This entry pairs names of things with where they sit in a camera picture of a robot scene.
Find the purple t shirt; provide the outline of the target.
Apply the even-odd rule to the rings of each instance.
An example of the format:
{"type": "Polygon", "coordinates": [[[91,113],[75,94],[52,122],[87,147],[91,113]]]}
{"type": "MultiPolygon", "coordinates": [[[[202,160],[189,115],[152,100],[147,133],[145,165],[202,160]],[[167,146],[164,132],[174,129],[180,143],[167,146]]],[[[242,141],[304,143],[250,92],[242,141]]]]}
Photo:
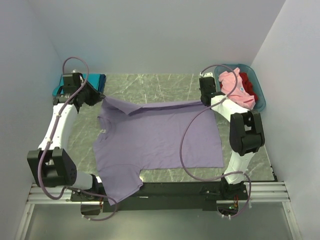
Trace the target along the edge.
{"type": "Polygon", "coordinates": [[[106,97],[98,120],[102,132],[93,151],[111,205],[140,189],[142,170],[224,167],[215,114],[200,101],[135,104],[106,97]]]}

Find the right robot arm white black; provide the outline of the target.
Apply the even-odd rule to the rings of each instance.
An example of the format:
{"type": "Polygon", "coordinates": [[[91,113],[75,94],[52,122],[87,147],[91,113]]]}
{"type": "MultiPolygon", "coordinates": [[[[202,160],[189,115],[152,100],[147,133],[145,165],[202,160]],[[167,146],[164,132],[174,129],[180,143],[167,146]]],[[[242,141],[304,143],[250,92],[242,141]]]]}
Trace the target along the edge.
{"type": "Polygon", "coordinates": [[[261,115],[233,102],[223,92],[216,91],[212,76],[199,78],[201,102],[222,115],[229,122],[229,144],[232,149],[228,166],[221,179],[219,193],[226,200],[237,194],[246,193],[244,180],[248,165],[265,144],[261,115]]]}

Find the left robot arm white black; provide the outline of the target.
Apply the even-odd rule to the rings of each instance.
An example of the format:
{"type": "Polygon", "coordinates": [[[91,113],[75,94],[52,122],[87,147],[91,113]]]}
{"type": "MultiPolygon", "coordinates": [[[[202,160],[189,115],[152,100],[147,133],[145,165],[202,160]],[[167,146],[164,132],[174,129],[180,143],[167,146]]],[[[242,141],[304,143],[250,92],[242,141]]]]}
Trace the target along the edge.
{"type": "Polygon", "coordinates": [[[77,170],[67,146],[80,108],[83,104],[94,106],[102,101],[105,83],[105,74],[72,72],[63,74],[53,91],[53,113],[48,130],[38,148],[27,154],[35,183],[52,200],[62,197],[49,193],[49,189],[55,187],[82,191],[88,201],[100,195],[96,176],[77,170]]]}

